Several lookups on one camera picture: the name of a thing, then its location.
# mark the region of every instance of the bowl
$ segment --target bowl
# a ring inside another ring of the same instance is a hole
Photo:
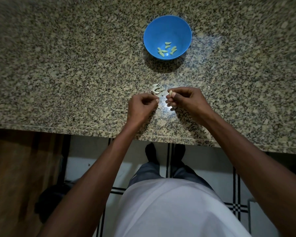
[[[181,56],[192,41],[192,31],[188,23],[177,16],[167,15],[154,19],[144,32],[144,44],[147,51],[157,59],[173,60]],[[165,49],[165,42],[171,42]],[[171,48],[176,46],[177,51],[170,55]],[[158,53],[158,47],[168,51],[162,57]]]

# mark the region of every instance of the countertop edge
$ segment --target countertop edge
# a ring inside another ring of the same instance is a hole
[[[68,135],[85,135],[85,136],[107,137],[107,138],[114,138],[118,134],[117,132],[92,131],[92,130],[80,130],[80,129],[9,124],[9,123],[0,123],[0,129],[11,129],[11,130],[19,130],[19,131],[37,131],[37,132],[47,132],[47,133],[56,133],[56,134],[68,134]],[[162,143],[220,147],[216,141],[191,139],[191,138],[177,138],[177,137],[168,137],[168,136],[139,134],[135,136],[135,139],[138,139],[141,141],[152,141],[152,142],[162,142]],[[254,145],[262,151],[296,154],[296,147],[260,145],[260,144],[254,144]]]

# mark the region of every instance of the wooden floor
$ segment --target wooden floor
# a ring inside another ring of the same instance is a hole
[[[40,193],[57,182],[63,135],[0,130],[0,236],[36,236]]]

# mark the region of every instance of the person's left hand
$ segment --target person's left hand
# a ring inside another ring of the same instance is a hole
[[[159,97],[143,93],[133,95],[128,102],[127,122],[140,128],[158,107]]]

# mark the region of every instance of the jeans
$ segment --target jeans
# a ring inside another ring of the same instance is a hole
[[[201,185],[204,185],[211,190],[213,188],[206,182],[202,177],[199,177],[194,170],[180,162],[176,166],[171,166],[171,176],[176,179],[185,179]],[[160,176],[160,165],[153,162],[147,162],[143,164],[135,175],[130,179],[128,187],[137,182],[148,180],[148,179],[161,179]]]

